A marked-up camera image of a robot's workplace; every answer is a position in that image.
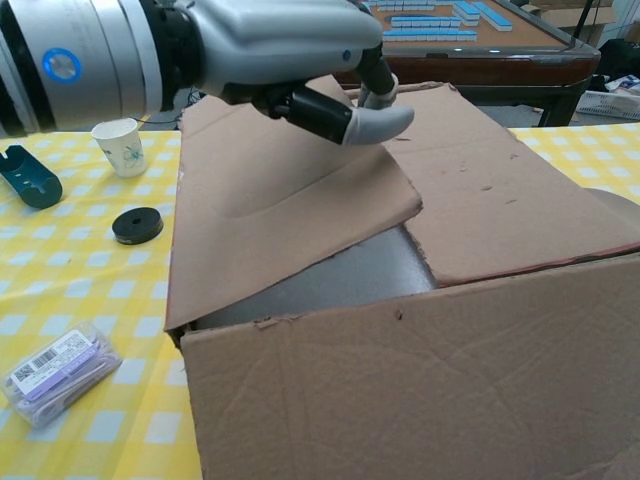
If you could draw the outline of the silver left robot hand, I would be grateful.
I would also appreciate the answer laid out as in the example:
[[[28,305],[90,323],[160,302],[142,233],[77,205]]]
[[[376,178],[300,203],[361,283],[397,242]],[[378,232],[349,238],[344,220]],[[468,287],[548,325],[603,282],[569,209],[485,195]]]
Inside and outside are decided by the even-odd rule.
[[[359,2],[194,1],[185,13],[201,45],[198,86],[229,105],[252,104],[339,145],[384,142],[414,119],[395,103],[382,26]],[[308,85],[342,72],[360,80],[356,105]]]

